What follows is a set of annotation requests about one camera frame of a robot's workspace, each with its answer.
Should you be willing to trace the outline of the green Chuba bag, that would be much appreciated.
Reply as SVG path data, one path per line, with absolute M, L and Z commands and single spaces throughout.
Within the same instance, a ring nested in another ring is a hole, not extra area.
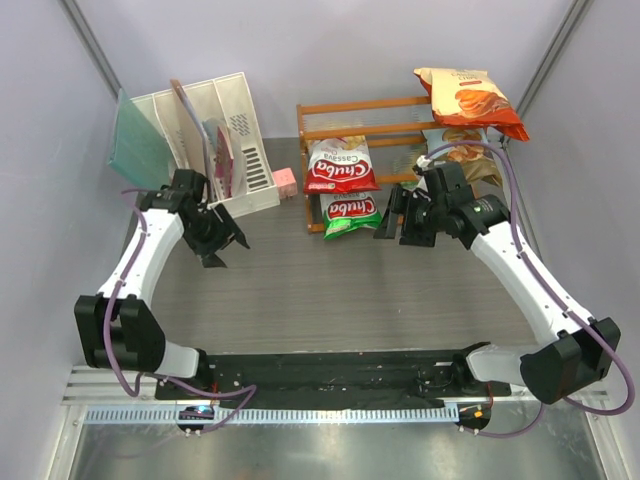
M 370 192 L 321 194 L 320 205 L 325 240 L 362 228 L 377 229 L 382 222 L 382 215 Z
M 413 191 L 417 187 L 417 182 L 402 182 L 401 186 L 405 190 Z

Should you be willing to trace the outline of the red Chuba chips bag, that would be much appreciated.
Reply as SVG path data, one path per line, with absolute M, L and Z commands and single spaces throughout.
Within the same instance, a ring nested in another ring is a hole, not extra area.
M 364 136 L 307 142 L 305 194 L 348 194 L 380 189 Z

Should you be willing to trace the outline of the light blue cassava chips bag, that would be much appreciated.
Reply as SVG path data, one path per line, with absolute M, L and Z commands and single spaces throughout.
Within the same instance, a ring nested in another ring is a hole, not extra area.
M 487 143 L 486 131 L 480 129 L 447 127 L 440 129 L 427 129 L 423 131 L 427 144 L 427 152 L 455 142 L 478 141 Z M 444 162 L 456 162 L 461 165 L 465 178 L 469 184 L 478 181 L 502 186 L 500 171 L 493 159 L 492 153 L 479 145 L 458 145 L 439 151 L 430 162 L 439 165 Z

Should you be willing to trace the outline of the beige orange cassava chips bag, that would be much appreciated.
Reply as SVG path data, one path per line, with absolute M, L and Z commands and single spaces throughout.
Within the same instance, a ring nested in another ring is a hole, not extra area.
M 427 91 L 439 124 L 492 127 L 509 138 L 530 140 L 516 110 L 487 71 L 421 67 L 414 75 Z

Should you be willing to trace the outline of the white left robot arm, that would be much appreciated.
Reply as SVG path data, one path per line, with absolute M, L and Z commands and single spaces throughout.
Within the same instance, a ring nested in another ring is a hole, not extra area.
M 224 267 L 218 253 L 230 244 L 247 244 L 224 205 L 206 205 L 209 186 L 203 174 L 179 169 L 170 184 L 145 193 L 136 232 L 114 272 L 96 294 L 80 296 L 74 306 L 89 366 L 178 378 L 193 399 L 211 391 L 206 353 L 170 342 L 151 311 L 160 274 L 180 241 L 206 268 Z

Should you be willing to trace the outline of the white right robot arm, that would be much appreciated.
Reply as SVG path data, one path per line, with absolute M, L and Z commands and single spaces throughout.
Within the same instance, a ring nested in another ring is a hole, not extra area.
M 472 395 L 497 381 L 523 386 L 552 405 L 607 375 L 621 337 L 617 324 L 595 319 L 573 300 L 522 239 L 502 201 L 475 198 L 461 167 L 449 162 L 422 170 L 413 189 L 395 185 L 374 236 L 434 247 L 440 233 L 459 240 L 491 270 L 536 340 L 527 348 L 466 348 L 464 362 L 451 371 L 457 391 Z

